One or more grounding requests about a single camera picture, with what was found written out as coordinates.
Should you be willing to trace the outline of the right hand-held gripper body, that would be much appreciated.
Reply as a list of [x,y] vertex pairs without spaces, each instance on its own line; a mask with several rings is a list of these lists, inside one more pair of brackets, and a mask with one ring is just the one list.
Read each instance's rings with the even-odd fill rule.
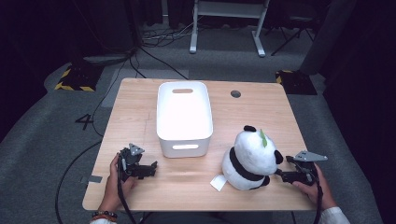
[[318,179],[318,172],[315,166],[317,161],[326,161],[327,156],[319,155],[310,151],[303,150],[297,155],[292,156],[300,162],[300,166],[295,166],[294,172],[284,172],[284,182],[293,183],[294,181],[302,182],[312,186]]

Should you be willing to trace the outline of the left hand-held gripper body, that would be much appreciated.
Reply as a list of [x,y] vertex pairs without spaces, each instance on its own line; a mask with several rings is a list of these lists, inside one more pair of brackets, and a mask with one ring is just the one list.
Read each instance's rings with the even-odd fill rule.
[[119,154],[119,179],[125,182],[130,176],[143,179],[143,166],[139,164],[144,149],[132,143]]

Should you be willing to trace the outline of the panda plush toy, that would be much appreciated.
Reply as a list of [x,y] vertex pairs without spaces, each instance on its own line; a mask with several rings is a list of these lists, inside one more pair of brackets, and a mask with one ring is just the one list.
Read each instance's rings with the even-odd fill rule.
[[270,176],[283,162],[282,154],[263,130],[245,125],[227,149],[221,161],[221,175],[215,175],[210,185],[221,191],[226,183],[239,190],[267,186]]

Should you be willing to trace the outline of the white plastic storage bin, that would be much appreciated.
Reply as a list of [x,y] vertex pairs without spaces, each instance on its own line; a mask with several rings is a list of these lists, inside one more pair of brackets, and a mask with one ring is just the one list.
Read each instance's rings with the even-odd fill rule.
[[156,132],[167,158],[201,157],[213,134],[211,104],[201,81],[169,81],[158,89]]

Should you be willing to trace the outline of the person's left hand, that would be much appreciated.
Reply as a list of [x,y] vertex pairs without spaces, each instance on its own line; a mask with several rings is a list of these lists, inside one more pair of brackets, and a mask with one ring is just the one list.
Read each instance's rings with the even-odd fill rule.
[[[121,201],[118,194],[118,161],[119,155],[116,155],[109,165],[109,177],[106,181],[106,188],[103,200],[98,207],[99,211],[116,212],[121,207]],[[123,195],[127,197],[134,186],[136,179],[129,177],[125,182],[120,182]]]

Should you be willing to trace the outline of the grey tape strip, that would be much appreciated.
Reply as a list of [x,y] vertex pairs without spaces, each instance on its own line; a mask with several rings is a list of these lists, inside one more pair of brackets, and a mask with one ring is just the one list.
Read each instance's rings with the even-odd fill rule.
[[101,183],[101,181],[102,181],[102,177],[101,176],[96,176],[96,175],[83,176],[80,179],[80,183],[83,183],[83,184],[89,184],[90,182]]

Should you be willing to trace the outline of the person's dark pants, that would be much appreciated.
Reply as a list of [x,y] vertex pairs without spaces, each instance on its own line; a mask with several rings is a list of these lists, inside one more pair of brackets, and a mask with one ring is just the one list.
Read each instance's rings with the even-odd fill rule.
[[273,224],[272,212],[149,212],[143,224]]

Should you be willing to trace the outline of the black yellow striped base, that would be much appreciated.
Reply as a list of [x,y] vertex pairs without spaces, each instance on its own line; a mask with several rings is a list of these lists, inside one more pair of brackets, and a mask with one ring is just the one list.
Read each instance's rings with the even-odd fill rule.
[[103,66],[76,67],[69,65],[56,84],[55,90],[96,91],[96,84],[103,70]]
[[276,82],[283,86],[286,94],[317,95],[310,77],[299,71],[278,70]]

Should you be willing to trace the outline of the grey curtain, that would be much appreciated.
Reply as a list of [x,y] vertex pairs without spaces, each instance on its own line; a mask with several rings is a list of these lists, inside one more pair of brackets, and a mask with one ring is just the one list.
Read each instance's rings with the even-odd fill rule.
[[342,33],[351,16],[357,0],[332,0],[328,13],[298,69],[304,75],[312,76],[318,73],[329,56],[337,38]]

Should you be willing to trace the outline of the white metal desk frame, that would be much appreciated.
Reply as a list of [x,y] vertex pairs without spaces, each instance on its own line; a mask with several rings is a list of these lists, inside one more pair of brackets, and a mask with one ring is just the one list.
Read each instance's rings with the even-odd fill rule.
[[250,3],[229,3],[229,2],[208,2],[205,0],[194,0],[192,10],[192,33],[189,52],[194,54],[197,51],[198,40],[198,17],[199,16],[215,16],[215,17],[232,17],[257,19],[257,29],[251,32],[256,50],[260,57],[266,55],[260,34],[262,25],[266,17],[270,0],[263,0],[259,4]]

